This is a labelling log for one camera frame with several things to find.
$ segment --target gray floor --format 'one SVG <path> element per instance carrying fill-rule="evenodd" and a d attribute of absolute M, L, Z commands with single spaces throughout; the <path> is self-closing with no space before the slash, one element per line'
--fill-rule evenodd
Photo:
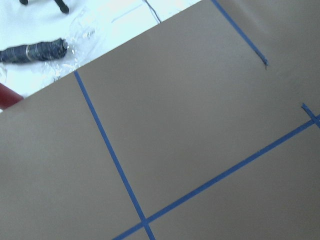
<path fill-rule="evenodd" d="M 320 129 L 301 108 L 320 113 L 318 4 L 241 2 L 221 4 L 267 68 L 205 0 L 78 70 L 157 240 L 319 239 Z M 105 240 L 140 223 L 82 90 L 68 75 L 0 115 L 1 239 Z"/>

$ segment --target cable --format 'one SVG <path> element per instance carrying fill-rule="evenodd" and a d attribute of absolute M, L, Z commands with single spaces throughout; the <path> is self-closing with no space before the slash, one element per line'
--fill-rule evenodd
<path fill-rule="evenodd" d="M 155 9 L 150 5 L 150 3 L 147 1 L 147 0 L 143 0 L 147 5 L 148 7 L 150 8 L 150 10 L 154 13 L 155 17 L 156 17 L 156 20 L 158 23 L 161 23 L 161 19 L 160 17 L 158 16 L 157 12 L 155 11 Z"/>

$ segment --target wrapped black tube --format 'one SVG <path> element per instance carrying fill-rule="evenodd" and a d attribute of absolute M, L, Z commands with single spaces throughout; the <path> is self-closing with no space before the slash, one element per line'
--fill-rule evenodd
<path fill-rule="evenodd" d="M 0 63 L 23 64 L 61 59 L 67 54 L 67 47 L 66 40 L 61 38 L 32 45 L 9 47 L 0 51 Z"/>

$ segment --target white surface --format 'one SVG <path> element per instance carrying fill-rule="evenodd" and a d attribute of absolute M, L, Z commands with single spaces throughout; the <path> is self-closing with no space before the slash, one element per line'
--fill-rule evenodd
<path fill-rule="evenodd" d="M 162 21 L 190 7 L 200 0 L 149 0 Z M 135 36 L 157 24 L 149 7 L 143 0 L 65 0 L 70 12 L 65 15 L 53 0 L 29 0 L 28 6 L 18 0 L 2 0 L 0 4 L 0 50 L 23 44 L 52 41 L 58 38 L 70 38 L 95 28 L 95 36 L 77 46 L 81 59 L 75 66 L 88 63 L 108 51 L 127 42 Z M 70 28 L 73 21 L 85 10 L 89 21 L 77 28 Z M 61 72 L 62 64 L 68 60 L 49 62 Z M 28 97 L 54 82 L 55 69 L 43 62 L 24 65 L 1 64 L 7 70 L 6 77 L 0 76 L 0 83 L 5 84 L 23 97 Z M 72 69 L 62 71 L 63 77 Z"/>

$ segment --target red object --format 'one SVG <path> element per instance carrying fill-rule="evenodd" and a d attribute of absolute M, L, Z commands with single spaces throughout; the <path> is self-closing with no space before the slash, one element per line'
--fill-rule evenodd
<path fill-rule="evenodd" d="M 4 110 L 24 99 L 23 96 L 0 83 L 0 109 Z"/>

